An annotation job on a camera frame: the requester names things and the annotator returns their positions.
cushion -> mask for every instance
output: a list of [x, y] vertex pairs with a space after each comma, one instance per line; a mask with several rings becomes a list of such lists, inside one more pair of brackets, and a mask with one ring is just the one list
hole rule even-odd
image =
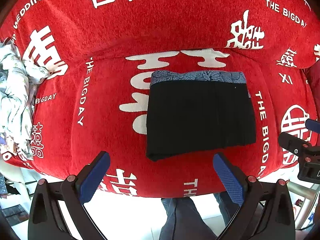
[[[36, 98], [34, 161], [21, 162], [64, 179], [104, 150], [101, 189], [145, 197], [223, 191], [212, 167], [219, 151], [258, 178], [294, 165], [277, 136], [292, 118], [290, 131], [307, 136], [303, 121], [316, 118], [299, 69], [315, 63], [319, 31], [304, 0], [19, 0], [0, 35], [52, 73]], [[151, 74], [212, 69], [244, 73], [256, 143], [147, 159]]]

person's leg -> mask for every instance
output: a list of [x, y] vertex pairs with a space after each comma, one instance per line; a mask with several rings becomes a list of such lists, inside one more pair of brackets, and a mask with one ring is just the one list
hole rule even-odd
[[238, 210], [239, 205], [236, 203], [233, 203], [233, 201], [229, 197], [228, 192], [226, 191], [215, 193], [213, 195], [219, 204], [219, 209], [223, 217], [224, 224], [225, 226], [227, 226], [227, 224], [230, 222], [233, 215]]
[[[214, 194], [220, 208], [221, 215], [223, 217], [223, 221], [225, 226], [228, 225], [230, 220], [232, 219], [233, 215], [236, 213], [236, 211], [239, 208], [239, 205], [236, 203], [233, 203], [231, 200], [228, 192], [220, 192]], [[251, 222], [248, 224], [246, 234], [251, 235], [254, 231], [256, 226], [258, 225], [260, 218], [262, 216], [263, 207], [258, 204], [257, 209], [251, 219]]]
[[203, 222], [195, 204], [189, 198], [163, 198], [167, 221], [159, 240], [215, 240], [217, 236]]

white crumpled cloth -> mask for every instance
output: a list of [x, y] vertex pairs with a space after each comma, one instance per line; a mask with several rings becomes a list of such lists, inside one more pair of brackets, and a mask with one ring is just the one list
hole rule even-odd
[[0, 43], [0, 133], [12, 136], [29, 160], [33, 160], [30, 140], [35, 95], [48, 76], [44, 67], [22, 62], [11, 41]]

